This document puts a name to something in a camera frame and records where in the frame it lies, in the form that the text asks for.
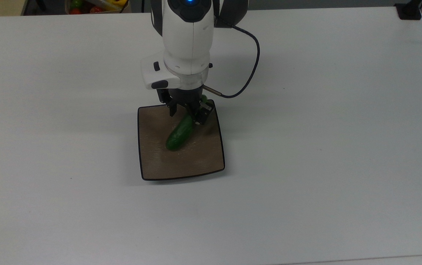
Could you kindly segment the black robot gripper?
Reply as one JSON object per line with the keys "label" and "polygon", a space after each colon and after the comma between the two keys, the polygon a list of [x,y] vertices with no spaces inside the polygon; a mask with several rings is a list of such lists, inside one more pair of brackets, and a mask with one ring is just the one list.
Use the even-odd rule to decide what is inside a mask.
{"label": "black robot gripper", "polygon": [[159,101],[166,104],[169,109],[169,116],[177,112],[177,105],[189,107],[194,114],[193,122],[197,125],[205,125],[213,112],[213,103],[201,102],[203,87],[196,89],[158,89]]}

